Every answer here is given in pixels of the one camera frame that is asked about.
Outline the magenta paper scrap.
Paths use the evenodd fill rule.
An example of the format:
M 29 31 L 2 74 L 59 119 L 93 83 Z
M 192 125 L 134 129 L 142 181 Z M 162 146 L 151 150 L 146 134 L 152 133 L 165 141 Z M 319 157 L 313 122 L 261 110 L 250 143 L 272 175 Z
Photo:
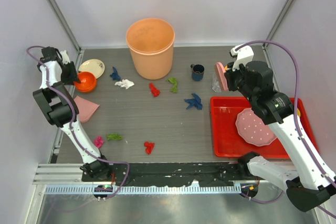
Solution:
M 98 136 L 95 140 L 94 140 L 94 145 L 97 148 L 101 148 L 104 144 L 104 139 L 101 136 Z

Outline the pink dustpan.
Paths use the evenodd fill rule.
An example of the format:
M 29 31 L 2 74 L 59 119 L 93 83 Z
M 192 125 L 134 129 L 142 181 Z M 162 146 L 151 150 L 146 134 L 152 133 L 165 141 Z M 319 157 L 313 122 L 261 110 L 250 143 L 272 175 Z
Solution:
M 80 96 L 76 96 L 74 101 L 79 110 L 79 121 L 81 123 L 88 122 L 100 106 L 99 104 L 88 101 Z

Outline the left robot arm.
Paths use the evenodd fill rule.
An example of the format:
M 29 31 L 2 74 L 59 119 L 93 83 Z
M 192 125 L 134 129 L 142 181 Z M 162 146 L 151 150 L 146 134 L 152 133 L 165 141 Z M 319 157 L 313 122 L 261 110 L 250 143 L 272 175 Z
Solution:
M 44 117 L 70 138 L 82 158 L 82 172 L 92 179 L 107 181 L 112 169 L 83 129 L 79 109 L 66 89 L 79 81 L 74 62 L 54 47 L 31 46 L 26 52 L 38 62 L 41 72 L 41 85 L 33 92 L 33 98 Z

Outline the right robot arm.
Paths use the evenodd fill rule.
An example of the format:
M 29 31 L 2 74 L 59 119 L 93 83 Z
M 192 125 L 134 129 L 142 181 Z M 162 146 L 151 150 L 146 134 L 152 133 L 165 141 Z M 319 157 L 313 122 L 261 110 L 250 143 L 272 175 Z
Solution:
M 261 177 L 284 191 L 290 202 L 307 212 L 335 195 L 335 173 L 326 165 L 310 139 L 304 136 L 297 103 L 274 88 L 273 71 L 265 62 L 251 61 L 238 68 L 217 65 L 222 90 L 239 91 L 252 111 L 272 130 L 286 150 L 296 171 L 267 161 L 250 152 L 238 159 L 242 179 Z

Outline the pink hand brush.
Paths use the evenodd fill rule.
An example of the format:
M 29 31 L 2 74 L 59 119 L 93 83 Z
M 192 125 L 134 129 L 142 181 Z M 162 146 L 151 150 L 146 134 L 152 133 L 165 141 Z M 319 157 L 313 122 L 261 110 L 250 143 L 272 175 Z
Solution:
M 225 77 L 226 68 L 221 62 L 217 62 L 214 66 L 216 71 L 217 80 L 222 91 L 228 91 L 228 84 Z

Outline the cream plate with black patch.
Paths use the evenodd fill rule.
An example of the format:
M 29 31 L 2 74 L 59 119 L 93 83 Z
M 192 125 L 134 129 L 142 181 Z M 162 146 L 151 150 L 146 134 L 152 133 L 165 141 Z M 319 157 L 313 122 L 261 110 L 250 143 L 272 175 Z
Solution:
M 79 72 L 89 72 L 95 76 L 96 79 L 100 78 L 105 71 L 104 63 L 99 59 L 90 59 L 83 62 L 79 66 Z

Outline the orange bowl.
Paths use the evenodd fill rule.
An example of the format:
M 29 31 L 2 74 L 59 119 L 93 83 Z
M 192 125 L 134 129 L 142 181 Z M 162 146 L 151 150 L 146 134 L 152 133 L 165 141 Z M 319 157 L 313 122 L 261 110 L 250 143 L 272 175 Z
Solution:
M 78 73 L 78 81 L 74 81 L 76 89 L 82 93 L 93 91 L 97 86 L 97 78 L 90 72 Z

